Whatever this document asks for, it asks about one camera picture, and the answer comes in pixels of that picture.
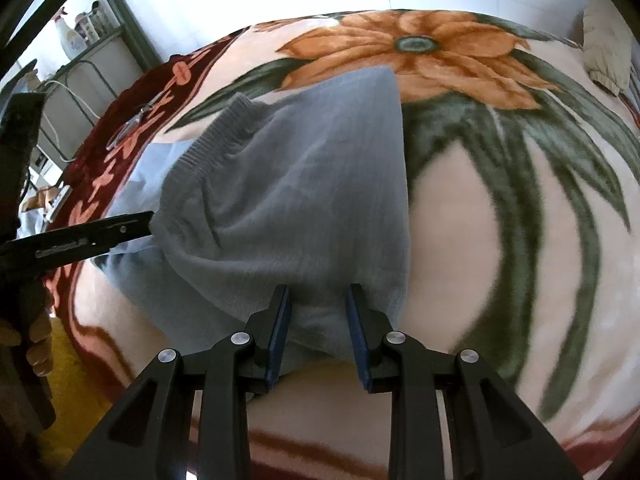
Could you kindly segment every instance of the scissors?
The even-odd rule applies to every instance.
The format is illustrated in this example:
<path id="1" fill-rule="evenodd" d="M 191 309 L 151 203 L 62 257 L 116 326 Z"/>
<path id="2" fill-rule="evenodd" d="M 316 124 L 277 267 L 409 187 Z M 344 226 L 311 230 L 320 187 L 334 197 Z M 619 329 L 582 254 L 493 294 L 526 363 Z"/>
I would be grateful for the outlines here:
<path id="1" fill-rule="evenodd" d="M 140 126 L 142 122 L 142 117 L 153 108 L 154 104 L 164 95 L 165 90 L 162 90 L 158 95 L 156 95 L 151 101 L 149 101 L 146 105 L 140 108 L 140 111 L 135 114 L 132 118 L 129 119 L 121 129 L 117 130 L 109 142 L 107 143 L 107 151 L 110 152 L 113 148 L 115 148 L 119 142 L 124 139 L 129 133 L 131 133 L 134 129 Z"/>

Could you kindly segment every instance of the white cable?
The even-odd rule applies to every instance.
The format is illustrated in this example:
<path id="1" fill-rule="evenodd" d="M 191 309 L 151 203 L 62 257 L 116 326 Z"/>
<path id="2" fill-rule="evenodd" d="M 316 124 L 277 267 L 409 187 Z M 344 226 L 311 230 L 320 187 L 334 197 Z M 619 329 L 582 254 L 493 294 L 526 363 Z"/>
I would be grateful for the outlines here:
<path id="1" fill-rule="evenodd" d="M 98 115 L 98 114 L 97 114 L 97 113 L 95 113 L 93 110 L 91 110 L 91 107 L 90 107 L 87 103 L 85 103 L 85 102 L 84 102 L 84 99 L 82 99 L 78 94 L 76 94 L 76 93 L 75 93 L 71 88 L 69 88 L 67 85 L 62 84 L 60 81 L 56 81 L 55 79 L 50 79 L 49 81 L 47 81 L 47 83 L 55 83 L 55 84 L 57 84 L 57 85 L 60 85 L 60 86 L 62 86 L 62 87 L 64 87 L 64 88 L 66 88 L 66 89 L 69 91 L 69 93 L 70 93 L 71 95 L 73 95 L 76 99 L 78 99 L 78 101 L 80 101 L 80 102 L 81 102 L 81 103 L 86 107 L 86 109 L 87 109 L 87 110 L 89 110 L 89 111 L 91 112 L 91 114 L 92 114 L 96 119 L 100 119 L 100 115 Z"/>
<path id="2" fill-rule="evenodd" d="M 62 148 L 60 148 L 60 137 L 58 137 L 58 132 L 53 127 L 53 124 L 51 124 L 51 121 L 49 121 L 49 118 L 47 117 L 46 113 L 44 113 L 44 110 L 42 111 L 42 116 L 44 117 L 44 120 L 47 121 L 47 124 L 49 125 L 49 128 L 51 128 L 51 131 L 53 132 L 54 136 L 56 137 L 56 146 L 58 147 L 59 150 L 61 150 Z"/>
<path id="3" fill-rule="evenodd" d="M 46 113 L 44 113 L 44 110 L 42 111 L 42 116 L 44 117 L 44 120 L 47 121 L 47 124 L 49 124 L 49 128 L 51 128 L 51 131 L 53 132 L 54 136 L 56 137 L 56 144 L 58 146 L 58 150 L 60 152 L 62 152 L 62 148 L 60 148 L 60 137 L 58 136 L 58 132 L 53 127 L 53 124 L 51 124 L 51 121 L 49 121 L 49 118 L 47 117 Z M 60 153 L 58 154 L 58 156 L 60 157 L 60 159 L 63 162 L 66 162 L 66 163 L 71 163 L 71 162 L 73 162 L 75 160 L 74 158 L 65 158 Z"/>

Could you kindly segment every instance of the metal screw head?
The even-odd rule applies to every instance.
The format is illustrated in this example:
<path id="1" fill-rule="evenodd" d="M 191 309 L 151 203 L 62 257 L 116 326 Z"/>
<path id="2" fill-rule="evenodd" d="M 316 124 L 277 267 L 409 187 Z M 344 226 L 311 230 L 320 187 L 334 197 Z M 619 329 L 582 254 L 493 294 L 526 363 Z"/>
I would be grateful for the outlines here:
<path id="1" fill-rule="evenodd" d="M 176 353 L 173 348 L 165 348 L 158 354 L 158 361 L 161 363 L 170 363 L 175 359 Z"/>
<path id="2" fill-rule="evenodd" d="M 462 359 L 465 363 L 477 363 L 478 362 L 478 352 L 471 349 L 466 349 L 460 352 L 460 359 Z"/>
<path id="3" fill-rule="evenodd" d="M 231 342 L 234 345 L 244 345 L 251 340 L 251 336 L 247 332 L 236 332 L 231 336 Z"/>
<path id="4" fill-rule="evenodd" d="M 401 345 L 405 342 L 406 336 L 402 332 L 396 332 L 396 330 L 394 330 L 386 335 L 386 340 L 392 345 Z"/>

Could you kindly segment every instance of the bed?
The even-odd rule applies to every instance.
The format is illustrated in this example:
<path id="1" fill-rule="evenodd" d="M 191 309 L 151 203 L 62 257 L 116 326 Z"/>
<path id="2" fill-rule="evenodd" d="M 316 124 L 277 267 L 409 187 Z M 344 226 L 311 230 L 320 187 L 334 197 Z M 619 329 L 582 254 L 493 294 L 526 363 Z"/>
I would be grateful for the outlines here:
<path id="1" fill-rule="evenodd" d="M 402 45 L 434 34 L 437 48 Z M 412 271 L 399 329 L 438 351 L 479 349 L 585 478 L 599 478 L 640 415 L 640 158 L 634 116 L 590 81 L 581 56 L 570 41 L 469 12 L 254 25 L 173 56 L 123 92 L 66 168 L 73 191 L 51 227 L 103 218 L 149 145 L 199 136 L 236 91 L 274 102 L 387 64 L 401 89 L 411 196 Z M 140 126 L 107 151 L 114 131 L 160 91 Z M 171 342 L 89 262 L 57 269 L 47 286 L 64 329 L 56 337 L 73 347 L 91 384 L 76 394 L 92 413 L 82 412 L 76 442 L 64 444 L 73 451 Z M 57 367 L 52 383 L 68 383 L 72 372 L 78 366 Z M 67 428 L 77 400 L 56 407 Z M 367 396 L 353 365 L 289 374 L 249 403 L 248 417 L 255 478 L 386 477 L 390 398 Z M 53 455 L 62 433 L 54 425 L 42 439 Z"/>

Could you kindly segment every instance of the dark green pole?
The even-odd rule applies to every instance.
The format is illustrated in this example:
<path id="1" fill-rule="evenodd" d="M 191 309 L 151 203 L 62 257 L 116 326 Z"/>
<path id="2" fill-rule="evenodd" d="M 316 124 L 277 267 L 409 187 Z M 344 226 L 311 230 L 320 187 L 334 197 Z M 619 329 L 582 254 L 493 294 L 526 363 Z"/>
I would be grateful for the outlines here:
<path id="1" fill-rule="evenodd" d="M 111 10 L 124 28 L 122 39 L 131 51 L 143 72 L 162 63 L 158 53 L 142 32 L 138 21 L 124 0 L 107 0 Z"/>

